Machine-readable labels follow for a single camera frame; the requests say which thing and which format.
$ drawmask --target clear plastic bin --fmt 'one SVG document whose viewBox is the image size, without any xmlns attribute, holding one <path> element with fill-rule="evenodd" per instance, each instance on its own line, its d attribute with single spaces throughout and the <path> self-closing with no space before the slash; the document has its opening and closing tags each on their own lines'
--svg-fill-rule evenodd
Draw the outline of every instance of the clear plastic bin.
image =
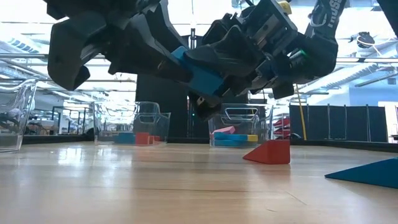
<svg viewBox="0 0 398 224">
<path fill-rule="evenodd" d="M 21 149 L 36 83 L 0 81 L 0 152 Z"/>
<path fill-rule="evenodd" d="M 95 143 L 153 146 L 167 142 L 170 113 L 152 102 L 94 104 Z"/>
<path fill-rule="evenodd" d="M 271 105 L 226 103 L 209 120 L 211 147 L 256 147 L 271 137 Z"/>
</svg>

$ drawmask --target wood grain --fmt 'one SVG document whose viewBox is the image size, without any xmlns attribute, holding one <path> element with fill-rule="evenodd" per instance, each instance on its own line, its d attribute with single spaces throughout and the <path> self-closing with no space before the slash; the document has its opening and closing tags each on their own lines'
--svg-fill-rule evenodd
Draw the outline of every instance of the wood grain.
<svg viewBox="0 0 398 224">
<path fill-rule="evenodd" d="M 292 163 L 245 149 L 43 144 L 0 154 L 1 223 L 395 223 L 398 190 L 323 176 L 397 154 L 292 147 Z"/>
</svg>

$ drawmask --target yellow pole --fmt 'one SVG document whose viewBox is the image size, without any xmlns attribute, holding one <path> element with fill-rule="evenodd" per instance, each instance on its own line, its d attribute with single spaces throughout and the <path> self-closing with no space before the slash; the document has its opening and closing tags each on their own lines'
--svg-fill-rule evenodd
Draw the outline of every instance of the yellow pole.
<svg viewBox="0 0 398 224">
<path fill-rule="evenodd" d="M 307 140 L 307 133 L 305 131 L 305 121 L 304 121 L 303 106 L 301 105 L 299 86 L 297 84 L 296 84 L 296 91 L 297 91 L 297 96 L 298 96 L 298 104 L 300 105 L 301 124 L 302 124 L 302 127 L 303 127 L 304 140 Z"/>
</svg>

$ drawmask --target red triangular block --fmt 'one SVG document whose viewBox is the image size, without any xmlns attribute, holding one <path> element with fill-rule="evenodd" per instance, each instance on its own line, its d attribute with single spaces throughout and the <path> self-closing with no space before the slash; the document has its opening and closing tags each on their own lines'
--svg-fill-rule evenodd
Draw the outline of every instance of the red triangular block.
<svg viewBox="0 0 398 224">
<path fill-rule="evenodd" d="M 290 140 L 269 140 L 247 153 L 243 159 L 263 164 L 289 164 Z"/>
</svg>

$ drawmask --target wooden table surface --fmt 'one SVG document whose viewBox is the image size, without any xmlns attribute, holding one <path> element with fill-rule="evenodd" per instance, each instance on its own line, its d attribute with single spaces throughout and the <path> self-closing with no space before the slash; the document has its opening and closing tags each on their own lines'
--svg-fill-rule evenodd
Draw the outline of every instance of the wooden table surface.
<svg viewBox="0 0 398 224">
<path fill-rule="evenodd" d="M 323 177 L 397 154 L 292 147 L 267 166 L 247 151 L 23 146 L 0 154 L 0 223 L 397 223 L 398 190 Z"/>
</svg>

